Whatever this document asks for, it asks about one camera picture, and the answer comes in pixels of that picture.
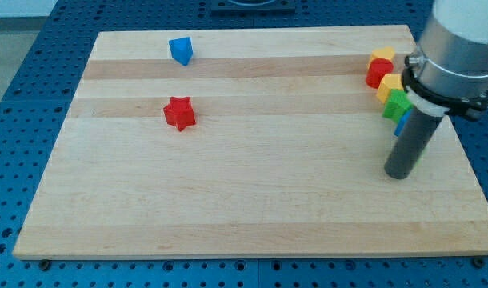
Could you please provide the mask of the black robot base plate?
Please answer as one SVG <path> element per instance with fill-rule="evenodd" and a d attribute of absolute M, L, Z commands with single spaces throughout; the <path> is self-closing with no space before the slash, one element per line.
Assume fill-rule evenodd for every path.
<path fill-rule="evenodd" d="M 210 2 L 210 13 L 212 15 L 228 13 L 293 13 L 295 10 L 296 4 L 294 0 L 212 0 Z"/>

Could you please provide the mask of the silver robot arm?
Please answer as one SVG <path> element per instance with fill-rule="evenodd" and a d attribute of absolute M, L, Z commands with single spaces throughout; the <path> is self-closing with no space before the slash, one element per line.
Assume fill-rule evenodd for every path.
<path fill-rule="evenodd" d="M 435 0 L 402 84 L 431 117 L 479 120 L 488 110 L 488 0 Z"/>

